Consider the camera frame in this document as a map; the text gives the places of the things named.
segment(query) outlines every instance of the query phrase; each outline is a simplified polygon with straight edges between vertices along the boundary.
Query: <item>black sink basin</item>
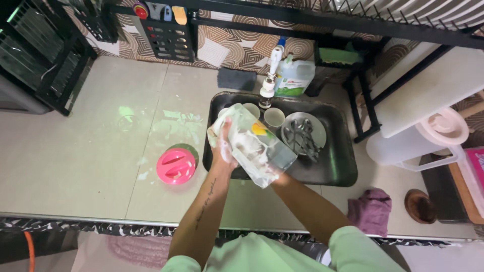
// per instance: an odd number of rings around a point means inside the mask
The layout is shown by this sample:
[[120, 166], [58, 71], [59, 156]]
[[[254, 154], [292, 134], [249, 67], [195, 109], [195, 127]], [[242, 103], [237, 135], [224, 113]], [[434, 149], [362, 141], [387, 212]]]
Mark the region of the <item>black sink basin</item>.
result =
[[[215, 122], [221, 109], [230, 107], [235, 103], [253, 103], [257, 105], [258, 96], [250, 93], [229, 91], [216, 94], [210, 102], [208, 126]], [[326, 145], [319, 152], [318, 161], [313, 162], [306, 156], [299, 156], [286, 173], [305, 184], [340, 187], [349, 187], [355, 184], [358, 170], [343, 112], [330, 103], [283, 97], [274, 97], [272, 99], [272, 107], [281, 109], [286, 116], [298, 111], [312, 114], [321, 121], [326, 129]], [[276, 132], [276, 135], [281, 139], [280, 130]], [[202, 161], [203, 166], [208, 171], [212, 164], [212, 151], [206, 136]], [[241, 167], [236, 168], [232, 172], [231, 178], [250, 179]]]

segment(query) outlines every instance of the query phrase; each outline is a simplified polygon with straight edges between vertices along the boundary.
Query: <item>hand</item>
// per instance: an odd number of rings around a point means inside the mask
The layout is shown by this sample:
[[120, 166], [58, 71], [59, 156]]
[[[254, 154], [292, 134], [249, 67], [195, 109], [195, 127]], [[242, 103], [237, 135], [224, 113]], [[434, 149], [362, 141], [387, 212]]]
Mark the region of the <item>hand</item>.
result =
[[[237, 160], [232, 156], [232, 147], [228, 142], [228, 131], [231, 125], [232, 119], [226, 117], [224, 123], [220, 127], [220, 133], [217, 137], [217, 145], [215, 148], [212, 147], [212, 166], [229, 167], [230, 171], [238, 165]], [[211, 134], [211, 136], [215, 136], [215, 133], [211, 128], [208, 129], [208, 133]]]

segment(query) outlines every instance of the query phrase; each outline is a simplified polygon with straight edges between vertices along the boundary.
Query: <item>green sponge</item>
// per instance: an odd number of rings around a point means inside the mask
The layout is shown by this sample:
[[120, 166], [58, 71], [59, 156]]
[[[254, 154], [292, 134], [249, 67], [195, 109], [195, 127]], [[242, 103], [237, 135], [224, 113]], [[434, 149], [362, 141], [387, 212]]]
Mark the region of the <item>green sponge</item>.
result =
[[358, 53], [333, 48], [320, 48], [319, 57], [326, 63], [353, 64], [358, 61]]

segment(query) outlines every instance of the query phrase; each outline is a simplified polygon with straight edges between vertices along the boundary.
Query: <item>gray sponge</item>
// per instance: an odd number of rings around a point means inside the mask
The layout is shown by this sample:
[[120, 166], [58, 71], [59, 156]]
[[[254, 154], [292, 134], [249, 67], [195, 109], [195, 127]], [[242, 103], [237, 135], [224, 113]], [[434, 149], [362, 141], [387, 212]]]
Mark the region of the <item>gray sponge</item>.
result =
[[252, 91], [256, 84], [256, 78], [256, 72], [220, 68], [217, 81], [219, 88]]

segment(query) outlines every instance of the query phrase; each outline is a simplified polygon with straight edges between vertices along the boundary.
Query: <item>orange cable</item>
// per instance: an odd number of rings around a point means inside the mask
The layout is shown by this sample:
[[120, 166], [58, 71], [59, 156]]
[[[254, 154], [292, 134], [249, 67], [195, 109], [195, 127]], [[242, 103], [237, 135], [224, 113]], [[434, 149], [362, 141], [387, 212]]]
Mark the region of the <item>orange cable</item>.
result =
[[35, 251], [33, 249], [33, 240], [32, 236], [28, 231], [24, 231], [25, 238], [27, 239], [27, 243], [29, 244], [29, 258], [30, 258], [30, 266], [29, 272], [34, 272], [35, 269]]

